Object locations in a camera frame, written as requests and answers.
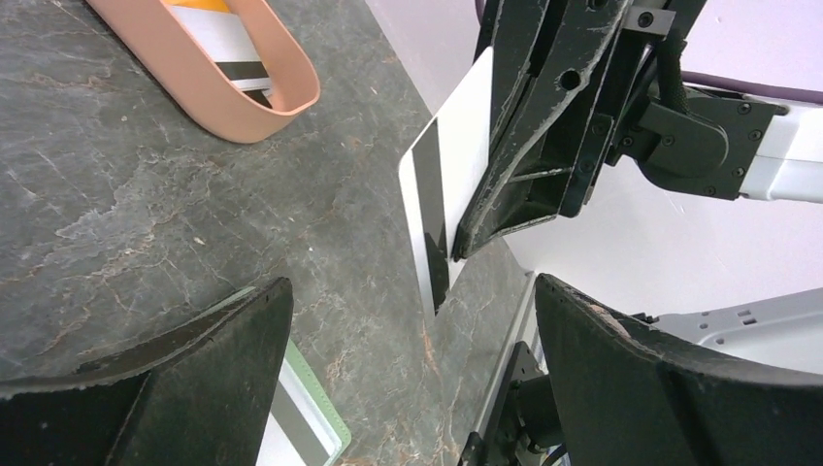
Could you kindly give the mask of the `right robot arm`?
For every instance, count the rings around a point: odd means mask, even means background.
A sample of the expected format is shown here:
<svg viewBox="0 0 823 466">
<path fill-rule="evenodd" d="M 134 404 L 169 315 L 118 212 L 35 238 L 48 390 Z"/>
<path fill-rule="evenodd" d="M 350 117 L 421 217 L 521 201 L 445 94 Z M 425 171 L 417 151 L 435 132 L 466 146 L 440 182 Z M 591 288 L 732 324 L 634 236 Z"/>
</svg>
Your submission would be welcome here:
<svg viewBox="0 0 823 466">
<path fill-rule="evenodd" d="M 822 96 L 683 73 L 700 1 L 488 1 L 487 164 L 449 255 L 577 216 L 602 168 L 632 158 L 658 188 L 822 200 Z"/>
</svg>

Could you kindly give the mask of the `white striped credit card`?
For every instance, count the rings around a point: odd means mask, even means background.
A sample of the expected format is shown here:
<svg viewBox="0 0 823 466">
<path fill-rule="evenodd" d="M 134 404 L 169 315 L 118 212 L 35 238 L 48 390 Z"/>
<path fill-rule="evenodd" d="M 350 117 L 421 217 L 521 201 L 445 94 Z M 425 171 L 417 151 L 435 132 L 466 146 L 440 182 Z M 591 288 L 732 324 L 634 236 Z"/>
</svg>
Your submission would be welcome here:
<svg viewBox="0 0 823 466">
<path fill-rule="evenodd" d="M 466 261 L 458 225 L 487 168 L 494 51 L 486 48 L 401 157 L 403 208 L 422 309 L 436 315 Z"/>
</svg>

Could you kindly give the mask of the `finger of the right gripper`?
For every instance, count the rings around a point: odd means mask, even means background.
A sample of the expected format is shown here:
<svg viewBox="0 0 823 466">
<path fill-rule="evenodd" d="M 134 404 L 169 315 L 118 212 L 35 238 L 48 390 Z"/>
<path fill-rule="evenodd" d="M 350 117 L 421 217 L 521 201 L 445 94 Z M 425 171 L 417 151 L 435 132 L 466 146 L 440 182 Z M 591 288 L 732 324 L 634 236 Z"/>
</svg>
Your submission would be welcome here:
<svg viewBox="0 0 823 466">
<path fill-rule="evenodd" d="M 493 52 L 490 137 L 508 134 L 510 124 L 539 124 L 551 93 L 541 77 L 553 41 L 548 1 L 486 1 L 480 16 L 476 55 Z"/>
<path fill-rule="evenodd" d="M 628 1 L 487 1 L 493 53 L 488 165 L 452 255 L 561 212 Z"/>
</svg>

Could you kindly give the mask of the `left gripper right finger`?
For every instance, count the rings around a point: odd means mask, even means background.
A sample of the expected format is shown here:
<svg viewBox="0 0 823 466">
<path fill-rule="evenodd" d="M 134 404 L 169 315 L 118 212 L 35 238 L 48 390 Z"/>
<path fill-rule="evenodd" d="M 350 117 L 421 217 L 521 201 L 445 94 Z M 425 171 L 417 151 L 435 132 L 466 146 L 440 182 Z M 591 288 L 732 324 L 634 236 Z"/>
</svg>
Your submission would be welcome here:
<svg viewBox="0 0 823 466">
<path fill-rule="evenodd" d="M 548 274 L 536 315 L 575 465 L 818 465 L 822 379 L 686 342 Z"/>
</svg>

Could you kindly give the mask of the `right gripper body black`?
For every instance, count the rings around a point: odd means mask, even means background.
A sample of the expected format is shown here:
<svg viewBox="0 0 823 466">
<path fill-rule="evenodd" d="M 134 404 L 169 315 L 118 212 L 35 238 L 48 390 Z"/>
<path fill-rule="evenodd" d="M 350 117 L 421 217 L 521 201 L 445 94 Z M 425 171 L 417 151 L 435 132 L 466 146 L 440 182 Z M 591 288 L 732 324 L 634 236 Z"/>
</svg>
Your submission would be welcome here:
<svg viewBox="0 0 823 466">
<path fill-rule="evenodd" d="M 644 164 L 663 145 L 664 136 L 641 125 L 661 107 L 671 114 L 688 113 L 680 59 L 704 1 L 634 1 L 611 54 L 598 90 L 594 114 L 577 166 L 568 183 L 559 215 L 577 216 L 590 199 L 605 165 L 623 156 Z"/>
</svg>

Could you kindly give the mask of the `grey striped credit card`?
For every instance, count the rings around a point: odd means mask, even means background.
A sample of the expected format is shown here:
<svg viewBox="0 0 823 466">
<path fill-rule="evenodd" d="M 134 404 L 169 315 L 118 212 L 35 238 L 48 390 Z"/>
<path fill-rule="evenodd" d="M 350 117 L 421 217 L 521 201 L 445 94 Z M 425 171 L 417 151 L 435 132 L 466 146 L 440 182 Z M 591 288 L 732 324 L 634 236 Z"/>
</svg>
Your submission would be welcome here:
<svg viewBox="0 0 823 466">
<path fill-rule="evenodd" d="M 257 466 L 322 466 L 335 463 L 343 445 L 309 387 L 289 362 L 280 370 Z"/>
</svg>

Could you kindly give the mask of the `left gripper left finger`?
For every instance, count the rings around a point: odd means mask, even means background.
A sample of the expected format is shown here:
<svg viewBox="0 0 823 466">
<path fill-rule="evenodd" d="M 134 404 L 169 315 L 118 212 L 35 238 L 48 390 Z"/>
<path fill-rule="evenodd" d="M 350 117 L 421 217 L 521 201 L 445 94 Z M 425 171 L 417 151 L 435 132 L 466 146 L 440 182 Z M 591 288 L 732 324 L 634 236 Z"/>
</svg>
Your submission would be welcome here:
<svg viewBox="0 0 823 466">
<path fill-rule="evenodd" d="M 2 382 L 2 463 L 254 464 L 293 305 L 279 278 L 70 373 Z"/>
</svg>

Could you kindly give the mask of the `green card holder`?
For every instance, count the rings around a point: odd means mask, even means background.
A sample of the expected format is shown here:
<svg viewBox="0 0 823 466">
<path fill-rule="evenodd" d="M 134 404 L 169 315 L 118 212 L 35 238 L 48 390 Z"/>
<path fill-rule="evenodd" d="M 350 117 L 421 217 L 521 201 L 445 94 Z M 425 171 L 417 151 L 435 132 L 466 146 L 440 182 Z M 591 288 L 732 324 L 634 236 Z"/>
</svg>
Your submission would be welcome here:
<svg viewBox="0 0 823 466">
<path fill-rule="evenodd" d="M 248 286 L 191 321 L 178 465 L 331 465 L 351 434 L 290 339 L 291 282 Z"/>
</svg>

